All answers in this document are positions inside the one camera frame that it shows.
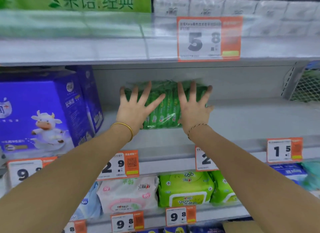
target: plastic price strip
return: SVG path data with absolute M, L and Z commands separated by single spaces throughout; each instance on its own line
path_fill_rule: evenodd
M 218 170 L 216 164 L 199 148 L 195 147 L 195 170 L 212 171 Z
M 138 150 L 127 150 L 116 153 L 98 176 L 98 181 L 139 177 Z
M 111 215 L 113 233 L 132 232 L 144 229 L 143 211 Z
M 66 227 L 62 230 L 61 233 L 87 233 L 86 221 L 71 221 L 67 223 Z
M 35 174 L 37 171 L 50 164 L 56 158 L 58 157 L 54 156 L 8 161 L 7 166 L 9 170 L 11 187 L 17 186 L 23 180 Z
M 177 17 L 178 61 L 239 60 L 242 16 Z
M 303 138 L 267 139 L 267 162 L 296 162 L 302 160 Z
M 185 206 L 177 208 L 167 208 L 165 211 L 165 222 L 167 226 L 185 225 L 195 223 L 196 206 Z

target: bangle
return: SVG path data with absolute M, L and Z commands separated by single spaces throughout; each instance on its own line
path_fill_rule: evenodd
M 209 126 L 209 125 L 206 124 L 206 123 L 200 123 L 200 124 L 198 124 L 198 125 L 193 126 L 192 128 L 190 128 L 190 130 L 189 130 L 189 132 L 188 132 L 188 139 L 190 139 L 190 138 L 189 138 L 189 134 L 190 134 L 191 130 L 194 129 L 196 126 L 199 126 L 199 125 L 207 125 L 207 126 Z
M 123 122 L 114 122 L 114 123 L 111 124 L 111 126 L 114 125 L 114 124 L 122 124 L 122 125 L 125 125 L 128 129 L 130 129 L 131 138 L 130 138 L 129 142 L 134 138 L 134 132 L 132 131 L 132 129 L 131 129 L 128 125 L 126 125 L 126 124 L 123 123 Z

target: white logo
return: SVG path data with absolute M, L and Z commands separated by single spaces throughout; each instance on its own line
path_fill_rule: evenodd
M 3 102 L 0 102 L 0 118 L 6 118 L 12 113 L 12 106 L 7 98 L 3 98 Z
M 66 89 L 68 92 L 73 91 L 73 88 L 74 88 L 73 81 L 66 84 Z

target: finger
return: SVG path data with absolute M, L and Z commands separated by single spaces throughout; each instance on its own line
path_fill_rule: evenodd
M 187 98 L 183 90 L 181 82 L 178 82 L 178 97 L 180 101 L 180 107 L 183 107 L 187 103 Z
M 209 98 L 210 98 L 211 92 L 212 92 L 212 85 L 209 85 L 206 93 L 203 95 L 203 97 L 202 97 L 201 100 L 199 101 L 199 104 L 200 104 L 201 106 L 205 106 L 205 105 L 206 105 L 206 103 L 208 102 L 208 100 L 209 100 Z
M 214 110 L 214 106 L 208 106 L 206 108 L 206 110 L 207 110 L 208 113 L 210 113 L 210 112 L 212 112 Z
M 126 94 L 125 94 L 125 87 L 122 86 L 120 88 L 120 104 L 124 103 L 124 102 L 127 102 L 127 98 L 126 98 Z
M 146 88 L 143 90 L 143 93 L 139 99 L 139 104 L 145 105 L 147 102 L 147 99 L 149 97 L 150 94 L 150 90 L 151 90 L 151 81 L 148 82 Z
M 197 84 L 195 81 L 192 81 L 190 86 L 189 101 L 196 101 L 196 99 L 197 99 Z
M 149 115 L 166 97 L 166 94 L 162 94 L 155 101 L 153 101 L 149 106 L 146 107 L 146 116 Z
M 138 86 L 135 85 L 134 88 L 132 89 L 130 102 L 137 103 L 137 100 L 138 100 Z

